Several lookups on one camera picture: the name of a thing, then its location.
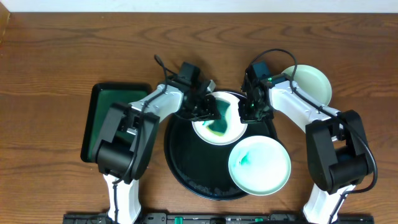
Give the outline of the green scrubbing sponge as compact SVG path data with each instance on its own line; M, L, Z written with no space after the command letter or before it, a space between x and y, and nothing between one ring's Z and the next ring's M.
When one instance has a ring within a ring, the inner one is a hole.
M213 121L205 121L203 123L203 126L207 130L209 130L209 132L211 132L217 136L224 136L226 133L226 130L228 128L226 114L227 114L228 108L230 107L230 104L223 100L217 100L216 105L217 105L218 111L220 112L221 118L213 120Z

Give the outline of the white plate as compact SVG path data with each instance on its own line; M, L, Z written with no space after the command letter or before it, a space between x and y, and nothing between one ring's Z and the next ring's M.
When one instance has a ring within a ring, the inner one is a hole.
M230 104L226 114L228 128L225 135L217 136L209 132L209 130L203 126L204 121L192 121L193 130L202 140L209 144L216 146L231 144L242 137L248 127L247 124L243 124L240 120L238 112L240 98L227 91L216 91L213 92L212 95L216 100L223 100Z

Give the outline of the light green plate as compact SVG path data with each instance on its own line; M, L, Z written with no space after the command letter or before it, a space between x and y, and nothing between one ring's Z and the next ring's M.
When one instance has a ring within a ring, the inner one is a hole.
M266 136L251 136L233 147L228 171L244 192L265 196L274 194L287 183L292 165L280 142Z
M329 105L332 97L331 84L322 71L309 65L298 65L294 81L313 98L312 102L317 100L325 106Z

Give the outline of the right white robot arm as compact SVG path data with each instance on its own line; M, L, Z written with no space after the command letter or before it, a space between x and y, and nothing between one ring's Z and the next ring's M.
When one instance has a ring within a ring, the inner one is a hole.
M265 62L251 63L241 86L247 100L239 104L243 123L256 123L280 111L304 133L307 164L314 186L303 214L309 223L338 223L337 213L376 162L360 115L328 106L332 90L327 77L309 65L293 65L273 75Z

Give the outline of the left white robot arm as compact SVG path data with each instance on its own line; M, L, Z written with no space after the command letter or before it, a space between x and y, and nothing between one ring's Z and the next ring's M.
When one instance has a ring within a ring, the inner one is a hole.
M189 121L219 118L213 80L183 63L174 73L163 69L164 80L149 85L99 83L91 92L81 159L98 165L109 191L108 223L134 223L140 212L139 179L147 169L159 124L177 113Z

